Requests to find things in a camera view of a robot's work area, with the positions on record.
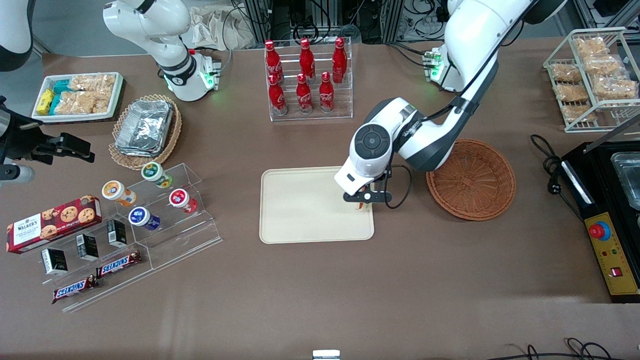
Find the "white cloth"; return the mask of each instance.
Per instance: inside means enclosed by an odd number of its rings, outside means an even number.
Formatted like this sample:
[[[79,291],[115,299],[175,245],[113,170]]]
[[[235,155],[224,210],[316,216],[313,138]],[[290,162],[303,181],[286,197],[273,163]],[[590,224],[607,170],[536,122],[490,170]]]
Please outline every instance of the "white cloth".
[[[190,8],[193,43],[196,47],[213,46],[218,50],[227,50],[228,46],[231,50],[237,50],[255,45],[255,38],[249,28],[249,20],[243,18],[243,13],[247,13],[244,3],[239,4],[238,8],[240,10],[234,10],[233,6],[227,4]],[[229,12],[231,14],[223,29],[223,22]]]

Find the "brown table surface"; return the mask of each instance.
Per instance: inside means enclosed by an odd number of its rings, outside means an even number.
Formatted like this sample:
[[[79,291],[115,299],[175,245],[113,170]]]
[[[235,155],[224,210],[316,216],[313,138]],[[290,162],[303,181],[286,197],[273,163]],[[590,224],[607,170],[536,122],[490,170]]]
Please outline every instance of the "brown table surface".
[[[271,168],[343,164],[355,129],[380,100],[401,96],[424,113],[443,106],[422,70],[383,45],[360,45],[354,118],[274,124],[266,107],[262,51],[234,53],[220,91],[178,102],[179,143],[166,162],[204,180],[224,241],[76,313],[49,305],[42,267],[0,255],[0,353],[6,359],[308,359],[337,348],[344,359],[482,359],[566,350],[563,338],[596,341],[638,358],[640,306],[610,304],[583,224],[547,193],[543,155],[529,135],[564,154],[594,135],[568,135],[541,64],[560,38],[518,40],[500,50],[499,73],[462,137],[494,146],[518,181],[513,205],[488,222],[444,211],[424,174],[397,210],[377,205],[367,241],[266,245],[258,237],[260,175]],[[421,46],[431,48],[428,44]],[[46,74],[118,71],[124,104],[170,94],[150,56],[48,55]],[[0,223],[28,217],[116,178],[113,123],[46,127],[92,143],[94,164],[35,164],[28,186],[0,190]],[[400,196],[406,176],[391,190]]]

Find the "red emergency stop button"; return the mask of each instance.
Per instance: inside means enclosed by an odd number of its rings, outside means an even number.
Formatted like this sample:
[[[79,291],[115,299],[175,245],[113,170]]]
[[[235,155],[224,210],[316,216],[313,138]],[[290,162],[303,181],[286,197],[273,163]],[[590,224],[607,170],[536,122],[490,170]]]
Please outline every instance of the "red emergency stop button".
[[[611,237],[611,229],[605,222],[598,221],[589,226],[589,235],[596,239],[607,241]]]

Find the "round wicker basket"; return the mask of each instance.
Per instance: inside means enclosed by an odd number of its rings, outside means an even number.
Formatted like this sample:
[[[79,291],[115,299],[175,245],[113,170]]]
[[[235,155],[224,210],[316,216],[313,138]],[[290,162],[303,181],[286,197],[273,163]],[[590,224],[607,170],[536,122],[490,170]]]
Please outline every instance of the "round wicker basket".
[[[171,121],[171,128],[169,129],[169,133],[166,136],[166,144],[164,145],[164,150],[160,155],[155,158],[147,158],[144,156],[129,156],[120,154],[118,149],[116,149],[115,142],[109,145],[109,153],[111,154],[111,158],[116,163],[128,167],[133,170],[140,170],[142,166],[149,161],[155,161],[156,163],[162,164],[171,154],[175,144],[178,142],[178,136],[180,136],[180,129],[182,128],[182,116],[180,115],[180,111],[178,110],[178,106],[176,106],[175,102],[164,95],[146,95],[138,100],[147,100],[147,101],[166,101],[173,106],[173,118]],[[113,131],[111,134],[113,135],[113,139],[118,137],[120,133],[120,129],[122,128],[122,122],[127,117],[129,113],[129,108],[131,108],[131,104],[127,106],[127,108],[120,114],[118,117],[118,121],[113,127]]]
[[[472,139],[459,139],[447,161],[427,173],[431,194],[445,210],[483,221],[505,212],[516,193],[516,177],[502,154]]]

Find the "walkers cookie box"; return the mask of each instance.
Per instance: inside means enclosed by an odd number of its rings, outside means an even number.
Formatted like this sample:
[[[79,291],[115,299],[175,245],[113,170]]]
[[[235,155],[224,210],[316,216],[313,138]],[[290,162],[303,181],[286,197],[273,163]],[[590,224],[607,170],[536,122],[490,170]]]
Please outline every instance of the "walkers cookie box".
[[[100,201],[86,195],[9,225],[6,250],[22,254],[100,222]]]

